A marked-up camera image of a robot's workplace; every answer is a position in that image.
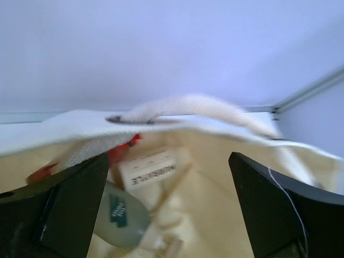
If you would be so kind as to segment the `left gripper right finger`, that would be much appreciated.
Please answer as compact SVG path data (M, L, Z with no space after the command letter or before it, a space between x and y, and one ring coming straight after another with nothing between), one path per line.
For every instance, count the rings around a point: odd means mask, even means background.
M240 153L228 163L254 257L343 257L342 195Z

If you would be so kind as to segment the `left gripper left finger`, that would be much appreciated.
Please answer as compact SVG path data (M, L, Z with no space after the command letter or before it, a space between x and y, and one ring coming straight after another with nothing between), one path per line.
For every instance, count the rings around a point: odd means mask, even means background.
M1 194L1 257L86 257L110 161L106 153Z

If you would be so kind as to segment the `grey green pump bottle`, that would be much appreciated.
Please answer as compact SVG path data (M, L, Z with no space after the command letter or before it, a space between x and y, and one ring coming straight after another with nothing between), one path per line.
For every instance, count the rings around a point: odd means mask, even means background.
M140 200L106 182L94 234L112 246L134 248L150 223L149 211Z

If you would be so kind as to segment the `red liquid bottle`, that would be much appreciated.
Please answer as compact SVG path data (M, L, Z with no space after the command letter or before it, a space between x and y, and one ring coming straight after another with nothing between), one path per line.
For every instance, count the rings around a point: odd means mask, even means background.
M110 159L110 168L122 161L125 155L128 153L128 150L134 145L136 145L137 141L140 139L142 139L141 134L136 134L129 142L126 142L107 151L107 155ZM38 182L47 177L50 177L51 175L53 175L53 170L58 164L58 162L49 163L46 166L38 169L26 178L26 183L32 184L34 182Z

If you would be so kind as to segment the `cream pump lotion bottle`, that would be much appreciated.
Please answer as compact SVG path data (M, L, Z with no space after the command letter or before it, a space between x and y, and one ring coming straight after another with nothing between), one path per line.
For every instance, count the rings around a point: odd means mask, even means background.
M124 189L132 192L164 181L182 171L191 162L184 147L161 147L135 154L118 165Z

